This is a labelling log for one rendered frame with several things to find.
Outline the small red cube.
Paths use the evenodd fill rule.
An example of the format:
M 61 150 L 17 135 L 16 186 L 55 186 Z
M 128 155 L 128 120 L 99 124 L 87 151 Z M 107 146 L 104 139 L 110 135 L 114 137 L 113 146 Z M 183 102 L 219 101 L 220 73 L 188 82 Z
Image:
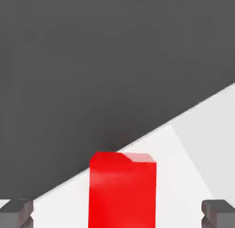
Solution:
M 157 163 L 147 153 L 96 152 L 88 228 L 156 228 Z

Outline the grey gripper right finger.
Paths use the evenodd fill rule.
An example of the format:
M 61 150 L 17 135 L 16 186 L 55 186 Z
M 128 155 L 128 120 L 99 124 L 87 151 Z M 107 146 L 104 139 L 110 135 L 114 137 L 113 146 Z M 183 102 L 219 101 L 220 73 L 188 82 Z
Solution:
M 226 200 L 203 200 L 201 211 L 201 228 L 235 228 L 235 208 Z

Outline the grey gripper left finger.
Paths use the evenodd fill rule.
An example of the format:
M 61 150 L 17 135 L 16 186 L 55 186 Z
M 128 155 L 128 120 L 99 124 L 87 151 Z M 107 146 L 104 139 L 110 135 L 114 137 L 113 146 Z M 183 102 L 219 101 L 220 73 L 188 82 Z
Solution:
M 30 199 L 12 199 L 0 208 L 0 228 L 34 228 Z

